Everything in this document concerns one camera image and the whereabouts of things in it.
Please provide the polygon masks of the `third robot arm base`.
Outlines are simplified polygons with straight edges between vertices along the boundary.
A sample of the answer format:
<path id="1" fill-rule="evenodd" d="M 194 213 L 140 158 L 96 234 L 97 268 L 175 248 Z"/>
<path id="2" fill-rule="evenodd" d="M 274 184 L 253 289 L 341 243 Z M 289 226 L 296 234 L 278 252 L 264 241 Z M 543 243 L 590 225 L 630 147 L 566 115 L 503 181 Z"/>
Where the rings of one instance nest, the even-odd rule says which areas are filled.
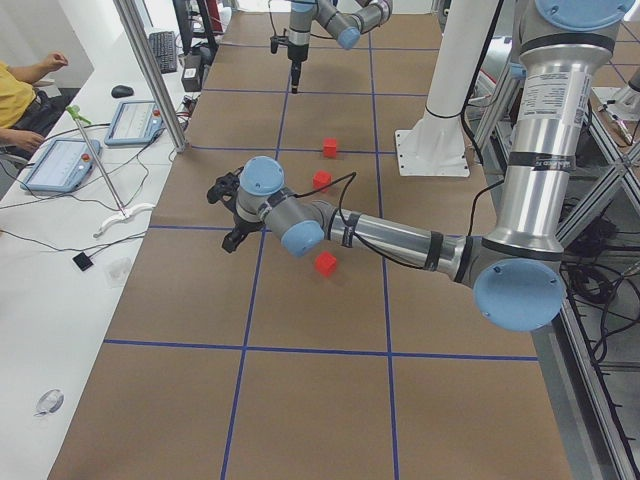
<path id="1" fill-rule="evenodd" d="M 639 121 L 639 70 L 636 70 L 624 87 L 594 87 L 593 91 L 601 104 L 601 110 L 611 118 Z"/>

